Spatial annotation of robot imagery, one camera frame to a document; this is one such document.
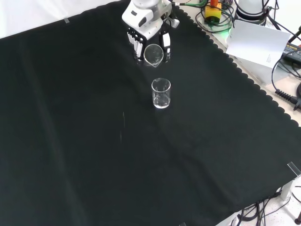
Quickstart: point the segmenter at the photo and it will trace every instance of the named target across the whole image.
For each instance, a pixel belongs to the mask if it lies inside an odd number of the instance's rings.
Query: table
[[[272,145],[277,150],[274,153],[277,157],[269,161],[272,167],[267,168],[266,176],[275,171],[280,173],[281,181],[292,176],[286,163],[291,161],[296,150],[291,146],[291,153],[282,157],[279,154],[281,144],[275,146],[272,137],[263,139],[258,134],[254,125],[260,128],[265,122],[252,114],[275,113],[271,127],[281,125],[293,131],[298,128],[249,80],[240,77],[241,73],[234,65],[224,65],[225,71],[219,67],[210,69],[206,64],[211,61],[200,55],[199,50],[214,53],[221,62],[229,60],[226,55],[214,48],[205,35],[181,15],[183,24],[185,22],[189,29],[182,26],[171,31],[176,34],[173,42],[177,43],[173,50],[192,55],[193,61],[185,63],[192,70],[187,71],[182,66],[180,54],[174,55],[172,65],[162,65],[157,73],[139,68],[129,57],[131,47],[124,39],[125,33],[121,32],[126,28],[121,26],[120,17],[111,17],[112,13],[121,15],[124,9],[125,5],[112,11],[110,8],[91,10],[70,18],[69,24],[61,21],[3,40],[5,46],[0,65],[6,73],[0,90],[9,95],[1,95],[2,102],[7,105],[2,110],[5,112],[1,121],[4,136],[1,136],[0,145],[3,145],[1,154],[4,153],[4,157],[1,158],[3,169],[0,173],[9,181],[4,184],[17,189],[1,187],[10,192],[7,203],[12,203],[5,208],[9,214],[2,215],[1,219],[18,222],[19,218],[12,218],[9,211],[18,203],[26,206],[18,211],[26,210],[27,220],[43,222],[47,219],[50,224],[64,222],[60,218],[78,224],[89,220],[99,222],[99,218],[108,216],[133,220],[135,214],[139,216],[135,220],[140,224],[146,221],[154,225],[160,218],[160,224],[175,225],[191,217],[195,220],[196,216],[205,218],[202,221],[205,224],[206,216],[210,215],[212,222],[237,211],[237,205],[241,208],[241,197],[244,197],[244,203],[260,198],[252,185],[254,181],[264,183],[264,179],[249,172],[253,165],[248,160],[254,153],[268,158],[267,152],[260,152],[264,147]],[[101,27],[114,35],[103,36],[102,30],[96,29]],[[199,38],[202,42],[194,46],[182,45],[183,39],[191,44],[197,43]],[[103,45],[99,39],[110,41],[111,45]],[[118,66],[115,59],[103,57],[103,53],[110,50],[116,51]],[[202,76],[197,65],[199,57],[206,62],[203,65],[206,73]],[[103,77],[99,59],[105,68]],[[230,73],[225,77],[220,76],[222,72]],[[182,82],[183,75],[188,75],[189,82]],[[149,95],[149,84],[157,76],[172,79],[174,88],[172,104],[163,112],[154,110]],[[230,79],[239,81],[242,86],[231,84]],[[232,88],[222,89],[225,84]],[[233,102],[236,92],[240,95]],[[208,93],[211,93],[210,99],[207,96],[200,98]],[[224,101],[221,101],[221,94],[224,94]],[[249,95],[257,101],[245,105]],[[237,120],[246,115],[253,123]],[[239,122],[239,130],[233,126],[235,122]],[[260,132],[264,131],[271,129],[263,127]],[[243,153],[236,138],[242,141]],[[281,134],[279,141],[285,141],[282,138]],[[253,148],[255,140],[261,145]],[[240,161],[230,159],[233,166],[221,169],[224,150],[233,157],[242,154]],[[248,172],[249,178],[241,178],[243,172]],[[234,181],[239,184],[229,183],[225,173],[240,178]],[[271,185],[272,189],[280,186],[278,181],[271,183],[273,181],[262,188],[263,193],[269,193]],[[49,209],[53,213],[51,216],[47,215]]]

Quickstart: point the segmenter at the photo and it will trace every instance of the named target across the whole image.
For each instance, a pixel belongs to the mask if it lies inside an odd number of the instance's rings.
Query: black tablecloth
[[[127,4],[0,40],[1,225],[214,226],[301,166],[297,123],[179,9],[172,61],[139,66]]]

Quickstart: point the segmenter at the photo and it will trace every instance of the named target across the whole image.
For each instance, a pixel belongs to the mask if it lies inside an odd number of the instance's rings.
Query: white cylinder
[[[238,5],[248,13],[259,13],[262,11],[262,0],[239,0]]]
[[[132,0],[134,5],[138,8],[153,8],[160,0]]]

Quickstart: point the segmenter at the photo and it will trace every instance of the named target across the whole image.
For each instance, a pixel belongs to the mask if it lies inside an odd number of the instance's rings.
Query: electronic equipment
[[[292,52],[292,51],[298,50],[298,49],[301,50],[301,47],[293,45],[288,42],[282,55],[285,55],[288,52]],[[285,56],[283,59],[286,61],[295,63],[297,65],[301,65],[301,52],[299,51],[299,52],[290,53],[289,55]]]
[[[210,6],[205,7],[205,21],[207,21],[207,23],[218,23],[222,16],[222,11],[220,10],[222,4],[219,3],[218,0],[211,0]]]

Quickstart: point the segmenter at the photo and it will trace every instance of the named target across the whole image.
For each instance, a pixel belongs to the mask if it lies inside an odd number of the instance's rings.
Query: white wall
[[[0,38],[118,0],[0,0]]]

